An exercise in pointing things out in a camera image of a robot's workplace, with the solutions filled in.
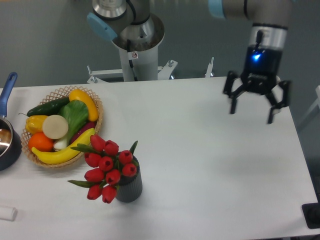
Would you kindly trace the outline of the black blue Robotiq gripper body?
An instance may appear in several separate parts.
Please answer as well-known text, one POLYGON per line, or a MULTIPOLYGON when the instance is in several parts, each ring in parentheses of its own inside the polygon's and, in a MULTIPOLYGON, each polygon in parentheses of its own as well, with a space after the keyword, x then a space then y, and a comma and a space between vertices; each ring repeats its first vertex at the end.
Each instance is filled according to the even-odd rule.
POLYGON ((247 48, 240 79, 244 90, 260 95, 269 94, 276 86, 282 52, 280 50, 247 48))

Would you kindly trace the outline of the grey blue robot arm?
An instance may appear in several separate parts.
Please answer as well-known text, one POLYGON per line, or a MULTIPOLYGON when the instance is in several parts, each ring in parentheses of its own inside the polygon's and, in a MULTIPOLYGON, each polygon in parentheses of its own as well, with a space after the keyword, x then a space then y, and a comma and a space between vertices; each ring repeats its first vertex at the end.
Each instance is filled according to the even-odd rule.
MULTIPOLYGON (((209 12, 221 19, 245 18, 252 28, 241 74, 227 74, 223 93, 234 114, 238 97, 245 92, 265 96, 270 103, 267 122, 290 103, 288 80, 278 78, 289 19, 291 0, 210 0, 209 12)), ((158 47, 165 29, 150 11, 147 0, 94 0, 87 15, 91 30, 119 50, 126 82, 159 80, 158 47)))

